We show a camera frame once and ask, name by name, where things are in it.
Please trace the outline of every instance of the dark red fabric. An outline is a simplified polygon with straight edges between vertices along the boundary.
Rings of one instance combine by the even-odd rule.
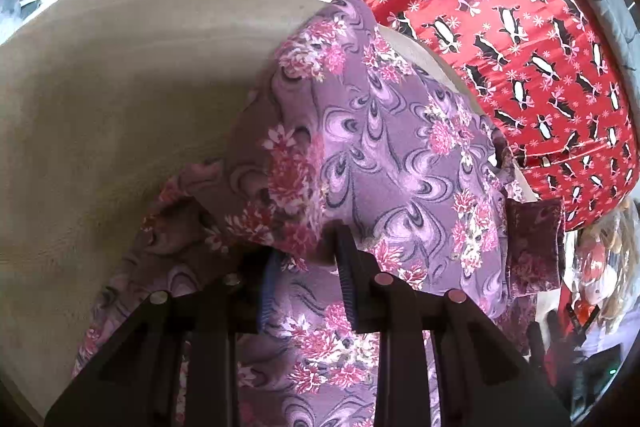
[[[593,222],[634,186],[628,101],[586,2],[366,2],[379,23],[421,40],[460,72],[510,138],[533,190],[564,198],[567,229]]]

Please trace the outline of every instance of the beige fabric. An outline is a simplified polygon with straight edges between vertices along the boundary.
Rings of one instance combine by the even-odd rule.
[[[222,150],[271,52],[321,5],[60,0],[0,46],[0,378],[39,414],[161,182]]]

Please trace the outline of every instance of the purple floral fabric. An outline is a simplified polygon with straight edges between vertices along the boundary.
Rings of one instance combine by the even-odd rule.
[[[391,48],[361,0],[324,7],[274,65],[224,157],[164,186],[101,293],[76,372],[149,293],[197,291],[234,249],[272,245],[288,257],[267,331],[238,340],[242,423],[370,426],[378,336],[351,332],[323,227],[343,221],[383,270],[421,291],[463,289],[498,317],[512,158],[488,118]],[[437,410],[428,332],[425,343]]]

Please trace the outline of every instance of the pink flower print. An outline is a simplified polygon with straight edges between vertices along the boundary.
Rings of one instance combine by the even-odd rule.
[[[386,239],[380,239],[375,247],[367,250],[372,253],[383,272],[396,273],[400,267],[401,247],[390,247]]]
[[[453,252],[462,253],[466,243],[466,227],[462,224],[462,221],[457,221],[451,229],[451,235],[453,237]]]
[[[318,51],[312,46],[289,42],[278,59],[279,65],[289,78],[313,78],[324,80]]]
[[[276,242],[276,248],[291,254],[294,259],[304,259],[318,246],[318,234],[306,223],[286,222],[282,229],[283,239]]]
[[[477,248],[466,248],[460,256],[460,265],[466,277],[470,277],[473,272],[482,266],[482,258]]]
[[[335,363],[340,358],[344,346],[333,331],[320,329],[296,340],[300,343],[300,353],[313,362]]]
[[[324,51],[324,65],[333,74],[342,73],[345,60],[346,57],[340,44],[332,44]]]
[[[448,155],[453,149],[453,140],[451,139],[449,128],[441,121],[433,124],[429,135],[429,145],[434,153],[443,156]]]
[[[476,223],[481,229],[487,229],[494,222],[494,214],[486,201],[476,207]]]
[[[284,317],[280,324],[280,336],[301,339],[308,334],[309,328],[310,324],[306,320],[305,314],[298,315],[296,319],[290,316]]]
[[[312,168],[303,155],[277,155],[267,178],[271,200],[287,214],[296,214],[309,196],[311,177]]]
[[[391,45],[388,42],[386,42],[384,37],[380,35],[380,33],[378,33],[377,31],[376,31],[376,38],[373,39],[373,47],[378,53],[382,53],[382,54],[389,54],[392,51]]]
[[[379,70],[380,76],[389,82],[398,84],[402,77],[398,74],[398,70],[391,64],[385,64]]]
[[[317,363],[302,365],[300,362],[297,362],[293,367],[293,372],[289,374],[289,380],[293,381],[297,394],[315,394],[320,386],[327,381],[326,377],[320,374]]]
[[[336,302],[327,306],[324,311],[324,323],[328,329],[337,331],[341,337],[351,332],[351,324],[347,320],[343,302]]]
[[[332,371],[329,383],[338,386],[344,391],[347,387],[360,383],[365,378],[367,378],[365,371],[356,367],[353,363],[346,363],[340,369]]]
[[[335,24],[326,19],[312,22],[303,31],[303,38],[308,38],[314,43],[320,44],[326,42],[332,44],[335,42]]]
[[[204,242],[210,251],[220,250],[222,253],[228,253],[228,247],[222,245],[222,234],[218,227],[211,227],[210,229],[204,229],[204,231],[207,233],[207,238]]]
[[[279,123],[277,127],[268,130],[268,140],[262,142],[262,146],[270,151],[287,152],[291,147],[296,144],[293,139],[293,132],[291,129],[289,132],[284,130],[284,126]]]
[[[453,196],[453,210],[458,214],[466,214],[476,204],[476,197],[471,193],[468,188],[465,188],[462,192],[457,192]]]
[[[498,231],[495,228],[495,223],[491,221],[487,230],[482,232],[482,240],[480,242],[480,250],[483,253],[495,250],[498,248]]]
[[[365,46],[362,56],[364,65],[368,68],[375,68],[378,65],[378,54],[376,53],[373,45]]]
[[[424,280],[427,279],[427,270],[416,263],[408,270],[401,268],[398,270],[398,277],[411,286],[414,290],[421,291]]]
[[[240,216],[225,216],[226,229],[233,236],[258,243],[272,245],[270,225],[273,221],[273,209],[250,201]]]

